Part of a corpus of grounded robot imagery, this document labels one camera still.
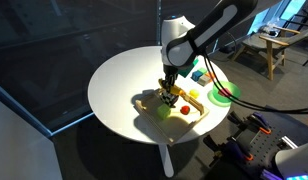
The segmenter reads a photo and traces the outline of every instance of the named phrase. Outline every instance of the chair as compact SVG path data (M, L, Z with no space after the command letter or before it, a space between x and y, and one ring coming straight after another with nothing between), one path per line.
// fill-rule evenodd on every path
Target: chair
M308 39L308 29L304 31L296 31L286 28L275 27L280 30L280 37L269 37L260 33L251 35L248 39L242 42L242 47L233 56L232 60L235 61L237 57L243 52L251 52L254 55L258 55L265 59L268 64L268 78L273 80L273 70L279 63L285 64L285 52L284 50L291 45ZM291 37L286 37L286 32L293 33ZM260 52L266 53L266 57L263 57Z

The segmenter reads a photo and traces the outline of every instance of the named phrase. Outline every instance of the desk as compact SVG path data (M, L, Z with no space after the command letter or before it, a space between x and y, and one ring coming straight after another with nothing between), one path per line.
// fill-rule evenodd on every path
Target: desk
M205 67L203 57L192 71ZM219 80L227 81L225 74L213 66ZM93 74L88 86L88 100L96 117L110 130L127 139L157 144L159 146L166 176L174 174L166 141L147 119L135 109L135 100L151 90L159 88L158 79L164 78L161 61L161 47L141 47L120 53L102 64ZM207 93L213 84L202 87L191 79L191 73L178 76L176 85L186 92L196 89L200 92L198 101L210 113L179 141L193 140L216 127L227 115L230 107L219 107L211 103Z

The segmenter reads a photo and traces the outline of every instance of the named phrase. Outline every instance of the wire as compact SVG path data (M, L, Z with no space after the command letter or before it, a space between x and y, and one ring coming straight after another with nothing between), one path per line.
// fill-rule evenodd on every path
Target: wire
M211 72L214 74L214 79L213 79L213 83L216 86L216 88L221 91L221 89L225 89L223 87L223 85L220 83L218 77L216 76L216 73L214 71L213 65L210 61L210 59L208 58L208 55L206 52L203 52L203 56L204 56L204 62L205 62L205 66L208 69L208 73L210 73L211 76ZM257 104L253 104L247 101L242 101L240 99L238 99L237 97L233 96L232 94L230 94L227 91L223 91L223 93L225 94L225 96L227 98L229 98L232 102L248 108L248 109L253 109L253 110L257 110L257 111L266 111L266 112L278 112L278 113L286 113L286 114L308 114L308 108L301 108L301 109L292 109L292 110L278 110L278 109L273 109L273 108L266 108L264 106L260 106Z

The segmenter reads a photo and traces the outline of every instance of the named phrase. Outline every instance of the wall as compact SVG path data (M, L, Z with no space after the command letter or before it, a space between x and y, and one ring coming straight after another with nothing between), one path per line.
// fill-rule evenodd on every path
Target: wall
M53 143L0 102L0 180L61 180Z

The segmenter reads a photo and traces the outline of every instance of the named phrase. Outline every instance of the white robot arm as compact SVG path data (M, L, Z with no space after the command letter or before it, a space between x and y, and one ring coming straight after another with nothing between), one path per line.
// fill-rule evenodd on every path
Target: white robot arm
M162 61L166 74L163 86L169 91L178 69L186 68L197 55L226 31L246 18L257 0L221 0L198 25L184 16L171 16L162 25Z
M279 151L275 155L275 164L284 179L308 180L308 143Z

